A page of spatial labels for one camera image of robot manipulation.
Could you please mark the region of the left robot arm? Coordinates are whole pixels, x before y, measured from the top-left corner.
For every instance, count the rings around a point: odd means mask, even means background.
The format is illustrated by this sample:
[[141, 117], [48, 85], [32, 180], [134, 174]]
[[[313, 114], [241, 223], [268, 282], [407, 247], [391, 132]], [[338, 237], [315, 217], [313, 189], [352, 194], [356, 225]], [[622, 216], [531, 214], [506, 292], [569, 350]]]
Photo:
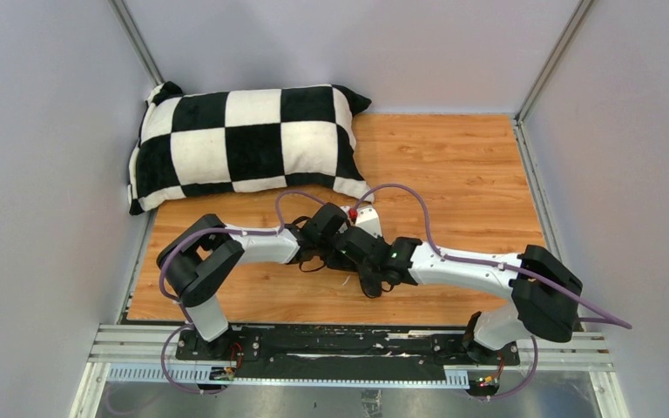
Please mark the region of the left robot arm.
[[338, 257], [334, 240], [349, 226], [348, 212], [327, 203], [311, 217], [277, 228], [240, 229], [215, 214], [197, 220], [156, 259], [162, 282], [170, 285], [187, 321], [199, 335], [199, 349], [212, 360], [232, 348], [229, 323], [217, 292], [236, 266], [254, 263], [302, 265]]

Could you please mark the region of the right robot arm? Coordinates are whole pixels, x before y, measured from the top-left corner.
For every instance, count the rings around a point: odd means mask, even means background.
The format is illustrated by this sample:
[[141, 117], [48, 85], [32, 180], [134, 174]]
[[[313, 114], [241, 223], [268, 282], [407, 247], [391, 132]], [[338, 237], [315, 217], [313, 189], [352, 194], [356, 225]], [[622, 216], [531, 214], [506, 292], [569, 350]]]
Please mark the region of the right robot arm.
[[542, 246], [528, 245], [522, 253], [472, 253], [417, 238], [387, 243], [351, 227], [334, 239], [334, 249], [355, 265], [362, 291], [371, 298], [387, 283], [455, 286], [504, 299], [504, 306], [470, 317], [458, 352], [476, 364], [531, 336], [568, 342], [576, 326], [583, 284]]

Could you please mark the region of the black glasses case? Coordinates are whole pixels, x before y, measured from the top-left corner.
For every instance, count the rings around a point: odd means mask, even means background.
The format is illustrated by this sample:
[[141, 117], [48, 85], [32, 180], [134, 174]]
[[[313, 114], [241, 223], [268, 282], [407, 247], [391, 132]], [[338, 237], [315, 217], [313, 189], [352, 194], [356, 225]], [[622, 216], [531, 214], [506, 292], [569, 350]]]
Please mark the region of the black glasses case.
[[363, 270], [358, 273], [359, 282], [363, 294], [369, 299], [382, 296], [382, 280], [378, 273]]

